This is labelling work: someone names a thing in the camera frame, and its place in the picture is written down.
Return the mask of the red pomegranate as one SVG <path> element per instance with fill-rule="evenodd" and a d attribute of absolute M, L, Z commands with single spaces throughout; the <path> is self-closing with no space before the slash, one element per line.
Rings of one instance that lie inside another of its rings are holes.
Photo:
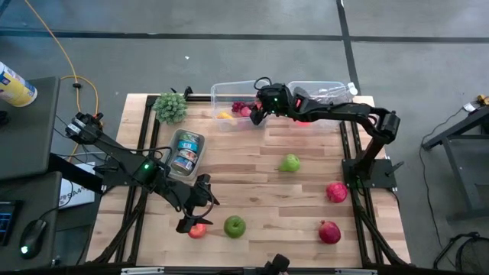
<path fill-rule="evenodd" d="M 341 239 L 339 227 L 331 221 L 321 221 L 318 234 L 319 238 L 326 244 L 336 244 Z"/>
<path fill-rule="evenodd" d="M 344 202 L 348 196 L 348 190 L 343 183 L 330 183 L 325 188 L 325 196 L 330 202 Z"/>

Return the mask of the green artificial plant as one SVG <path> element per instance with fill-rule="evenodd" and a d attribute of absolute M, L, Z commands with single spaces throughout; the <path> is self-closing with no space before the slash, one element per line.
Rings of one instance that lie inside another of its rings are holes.
<path fill-rule="evenodd" d="M 160 123 L 178 124 L 187 116 L 186 99 L 178 93 L 161 93 L 153 104 L 153 110 Z"/>

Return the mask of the yellow wipes canister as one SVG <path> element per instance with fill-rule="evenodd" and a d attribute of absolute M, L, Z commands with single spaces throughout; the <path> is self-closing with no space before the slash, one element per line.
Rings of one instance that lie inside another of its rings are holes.
<path fill-rule="evenodd" d="M 37 98 L 37 89 L 0 62 L 0 99 L 14 107 L 25 107 Z"/>

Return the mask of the coral plastic squeeze bottle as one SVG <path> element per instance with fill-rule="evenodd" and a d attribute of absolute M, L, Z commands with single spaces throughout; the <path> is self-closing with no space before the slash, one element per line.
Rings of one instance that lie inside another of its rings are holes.
<path fill-rule="evenodd" d="M 297 113 L 300 112 L 300 108 L 302 106 L 302 102 L 303 102 L 303 100 L 301 98 L 296 99 L 296 102 L 295 102 L 295 111 Z M 302 120 L 299 120 L 299 119 L 295 120 L 295 122 L 300 127 L 309 127 L 311 125 L 311 122 L 302 121 Z"/>

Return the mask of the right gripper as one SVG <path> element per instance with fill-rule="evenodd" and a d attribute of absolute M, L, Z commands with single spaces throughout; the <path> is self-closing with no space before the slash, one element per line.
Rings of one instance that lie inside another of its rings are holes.
<path fill-rule="evenodd" d="M 285 84 L 274 83 L 257 90 L 257 108 L 251 110 L 250 119 L 259 125 L 267 115 L 289 116 L 292 110 L 290 90 Z"/>

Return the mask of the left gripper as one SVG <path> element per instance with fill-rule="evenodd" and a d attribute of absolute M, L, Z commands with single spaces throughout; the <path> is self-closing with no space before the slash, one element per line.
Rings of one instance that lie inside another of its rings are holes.
<path fill-rule="evenodd" d="M 186 186 L 176 191 L 176 197 L 184 215 L 184 218 L 179 220 L 176 227 L 178 233 L 189 233 L 190 229 L 198 224 L 212 224 L 211 221 L 205 219 L 211 209 L 207 209 L 200 215 L 193 214 L 195 207 L 207 206 L 207 202 L 212 205 L 220 205 L 220 202 L 212 193 L 210 180 L 211 176 L 204 173 L 197 176 L 194 186 Z"/>

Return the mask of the teal food can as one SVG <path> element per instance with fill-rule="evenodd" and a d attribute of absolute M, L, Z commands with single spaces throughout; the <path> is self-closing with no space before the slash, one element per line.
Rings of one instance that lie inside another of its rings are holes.
<path fill-rule="evenodd" d="M 191 141 L 181 140 L 178 142 L 177 149 L 178 150 L 191 150 L 191 151 L 196 153 L 199 149 L 199 145 L 196 143 L 193 143 Z"/>

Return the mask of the green apple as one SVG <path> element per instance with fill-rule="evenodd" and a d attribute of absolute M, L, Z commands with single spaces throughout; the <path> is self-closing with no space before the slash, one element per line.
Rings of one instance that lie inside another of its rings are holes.
<path fill-rule="evenodd" d="M 246 222 L 237 215 L 229 216 L 224 223 L 224 232 L 230 238 L 240 238 L 246 231 Z"/>

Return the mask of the black aluminium table frame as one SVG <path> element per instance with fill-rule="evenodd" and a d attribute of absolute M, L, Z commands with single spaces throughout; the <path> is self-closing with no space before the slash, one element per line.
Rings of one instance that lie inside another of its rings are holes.
<path fill-rule="evenodd" d="M 180 213 L 150 194 L 115 259 L 140 266 L 251 267 L 283 254 L 294 267 L 360 267 L 351 201 L 330 202 L 325 188 L 342 180 L 342 160 L 369 142 L 366 132 L 351 125 L 333 131 L 305 128 L 273 116 L 265 128 L 224 132 L 212 110 L 210 102 L 191 102 L 181 124 L 206 138 L 199 172 L 211 176 L 220 202 L 206 216 L 212 222 L 206 235 L 193 239 L 177 233 Z M 278 170 L 288 154 L 300 159 L 296 172 Z M 224 232 L 232 215 L 246 222 L 240 238 Z M 336 223 L 338 243 L 319 238 L 321 221 Z"/>

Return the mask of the white printed sign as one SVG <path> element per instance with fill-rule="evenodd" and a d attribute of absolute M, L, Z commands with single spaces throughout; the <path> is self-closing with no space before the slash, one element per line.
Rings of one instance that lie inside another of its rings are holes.
<path fill-rule="evenodd" d="M 79 205 L 93 203 L 95 193 L 87 188 L 73 183 L 69 180 L 62 179 L 60 184 L 60 209 L 67 209 Z"/>

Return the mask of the red white food can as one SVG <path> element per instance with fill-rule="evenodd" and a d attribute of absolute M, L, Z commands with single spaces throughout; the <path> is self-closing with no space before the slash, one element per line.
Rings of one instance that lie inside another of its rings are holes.
<path fill-rule="evenodd" d="M 189 150 L 189 149 L 181 149 L 179 150 L 178 154 L 177 154 L 178 157 L 182 157 L 182 158 L 185 158 L 193 163 L 195 163 L 197 160 L 198 160 L 198 154 L 195 153 L 194 151 L 192 150 Z"/>

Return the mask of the clear plastic storage bin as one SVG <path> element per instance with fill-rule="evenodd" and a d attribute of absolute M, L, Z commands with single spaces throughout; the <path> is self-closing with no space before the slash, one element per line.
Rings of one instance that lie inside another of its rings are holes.
<path fill-rule="evenodd" d="M 265 128 L 267 118 L 259 125 L 254 125 L 249 117 L 242 117 L 241 113 L 232 112 L 234 102 L 244 102 L 250 110 L 257 107 L 256 87 L 267 85 L 267 82 L 260 80 L 258 84 L 254 81 L 224 82 L 217 83 L 211 88 L 212 117 L 221 131 L 248 131 L 257 128 Z M 227 112 L 233 119 L 217 119 L 219 112 Z"/>
<path fill-rule="evenodd" d="M 301 93 L 317 101 L 316 96 L 319 94 L 319 89 L 328 89 L 342 85 L 346 86 L 347 84 L 344 84 L 342 82 L 329 81 L 292 81 L 287 84 L 287 87 L 293 95 L 296 93 Z M 305 128 L 319 128 L 325 131 L 333 131 L 339 126 L 339 124 L 340 121 L 318 120 L 315 122 L 311 122 L 311 125 Z"/>

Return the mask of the black side desk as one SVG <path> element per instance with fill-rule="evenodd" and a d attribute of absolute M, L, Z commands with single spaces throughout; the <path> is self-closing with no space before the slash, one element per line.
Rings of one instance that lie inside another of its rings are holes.
<path fill-rule="evenodd" d="M 0 102 L 10 122 L 0 127 L 0 202 L 20 201 L 8 244 L 0 245 L 0 272 L 46 267 L 53 257 L 53 242 L 60 194 L 61 173 L 50 172 L 49 159 L 60 81 L 57 77 L 32 79 L 37 98 L 15 108 Z M 21 256 L 22 232 L 37 219 L 47 225 L 40 252 Z"/>

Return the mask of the blue red food can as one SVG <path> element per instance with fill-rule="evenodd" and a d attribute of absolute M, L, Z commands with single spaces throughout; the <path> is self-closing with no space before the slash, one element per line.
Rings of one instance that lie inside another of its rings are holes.
<path fill-rule="evenodd" d="M 177 156 L 171 164 L 172 168 L 179 173 L 191 173 L 194 163 L 184 157 Z"/>

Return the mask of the clear bottle white cap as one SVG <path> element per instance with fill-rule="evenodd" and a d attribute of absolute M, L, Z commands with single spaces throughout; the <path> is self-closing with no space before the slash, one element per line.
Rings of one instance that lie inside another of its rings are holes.
<path fill-rule="evenodd" d="M 336 86 L 328 89 L 319 89 L 316 100 L 324 104 L 340 104 L 352 102 L 352 99 L 358 94 L 354 83 L 350 82 L 346 86 Z"/>

